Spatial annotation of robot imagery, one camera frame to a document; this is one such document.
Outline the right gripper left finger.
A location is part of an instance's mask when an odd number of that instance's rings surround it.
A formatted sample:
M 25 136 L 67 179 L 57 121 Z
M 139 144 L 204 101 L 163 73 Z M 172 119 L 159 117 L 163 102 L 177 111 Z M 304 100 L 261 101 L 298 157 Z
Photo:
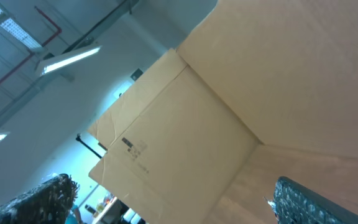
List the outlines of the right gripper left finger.
M 79 184 L 68 174 L 59 174 L 0 206 L 0 224 L 64 224 Z

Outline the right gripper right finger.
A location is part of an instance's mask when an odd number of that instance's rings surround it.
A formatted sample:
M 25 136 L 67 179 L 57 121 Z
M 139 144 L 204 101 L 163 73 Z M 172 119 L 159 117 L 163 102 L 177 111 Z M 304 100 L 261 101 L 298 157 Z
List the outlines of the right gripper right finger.
M 265 201 L 279 224 L 358 224 L 357 214 L 285 176 Z

